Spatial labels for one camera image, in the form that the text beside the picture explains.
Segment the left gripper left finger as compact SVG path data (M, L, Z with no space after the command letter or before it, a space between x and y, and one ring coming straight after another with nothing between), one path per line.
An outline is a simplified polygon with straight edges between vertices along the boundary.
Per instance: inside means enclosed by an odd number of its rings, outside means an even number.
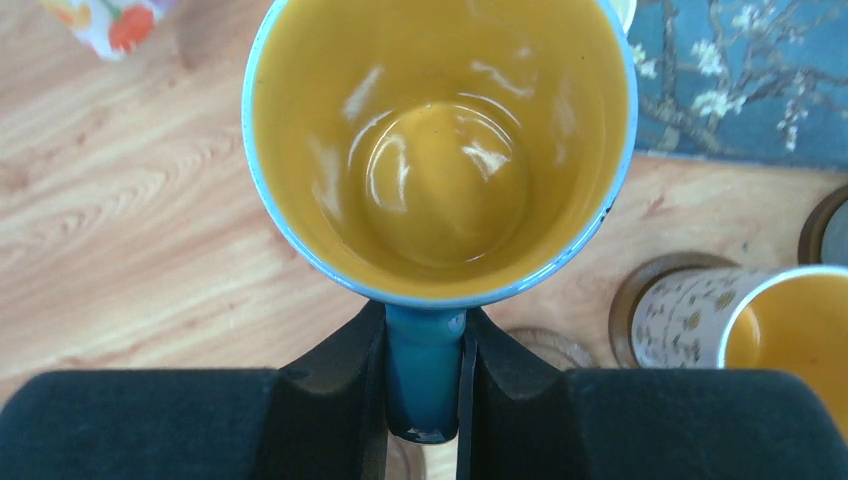
M5 479L379 479L384 318L279 368L59 370L1 412Z

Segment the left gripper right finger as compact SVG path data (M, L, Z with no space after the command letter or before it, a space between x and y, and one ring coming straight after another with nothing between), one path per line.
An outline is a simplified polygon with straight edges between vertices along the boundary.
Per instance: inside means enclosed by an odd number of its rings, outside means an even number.
M769 370L570 369L468 313L461 479L843 479L818 397Z

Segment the brown round coaster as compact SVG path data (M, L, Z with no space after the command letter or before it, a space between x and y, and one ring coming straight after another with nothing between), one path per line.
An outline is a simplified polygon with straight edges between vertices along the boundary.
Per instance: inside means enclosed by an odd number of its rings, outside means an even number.
M592 353L577 340L541 327L515 327L507 333L559 370L598 365ZM458 439L442 445L416 445L388 437L385 479L434 479L455 470Z
M847 202L847 186L843 185L824 197L807 217L798 241L797 260L801 265L822 264L820 245L828 219Z
M684 270L736 267L738 263L723 256L684 251L660 255L636 267L620 284L609 312L609 341L621 368L638 368L631 345L631 326L639 301L660 279Z

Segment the blue butterfly mug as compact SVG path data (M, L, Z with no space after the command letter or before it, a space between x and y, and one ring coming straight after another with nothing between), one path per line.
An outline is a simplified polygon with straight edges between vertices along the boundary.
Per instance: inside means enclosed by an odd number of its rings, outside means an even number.
M385 308L390 430L440 444L472 310L556 273L609 214L637 79L607 1L275 1L241 119L278 230Z

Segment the white floral mug yellow inside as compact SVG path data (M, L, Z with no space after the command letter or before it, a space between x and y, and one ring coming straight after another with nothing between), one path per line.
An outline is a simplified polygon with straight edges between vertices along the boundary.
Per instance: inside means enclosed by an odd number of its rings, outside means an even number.
M770 369L803 380L847 430L847 270L806 265L663 274L627 329L647 368Z

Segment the grey ceramic mug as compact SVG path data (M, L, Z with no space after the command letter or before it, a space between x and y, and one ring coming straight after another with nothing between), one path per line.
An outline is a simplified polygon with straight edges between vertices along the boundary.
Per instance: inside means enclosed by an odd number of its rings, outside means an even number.
M821 245L822 263L848 266L848 203L843 202L828 219Z

